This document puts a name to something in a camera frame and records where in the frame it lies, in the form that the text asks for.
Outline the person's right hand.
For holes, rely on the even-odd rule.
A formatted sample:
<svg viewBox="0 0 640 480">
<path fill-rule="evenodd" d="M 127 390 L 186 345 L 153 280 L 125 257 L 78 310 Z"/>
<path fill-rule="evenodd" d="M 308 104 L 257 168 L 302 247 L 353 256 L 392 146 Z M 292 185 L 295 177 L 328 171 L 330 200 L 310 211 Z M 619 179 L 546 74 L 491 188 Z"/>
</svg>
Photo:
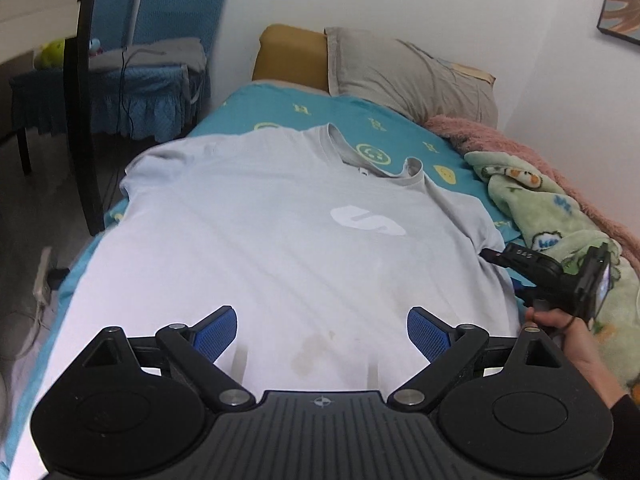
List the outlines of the person's right hand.
<svg viewBox="0 0 640 480">
<path fill-rule="evenodd" d="M 582 373 L 608 408 L 612 408 L 626 396 L 626 391 L 602 361 L 597 341 L 583 320 L 572 318 L 560 309 L 537 311 L 528 307 L 525 311 L 525 323 L 562 330 L 564 356 Z"/>
</svg>

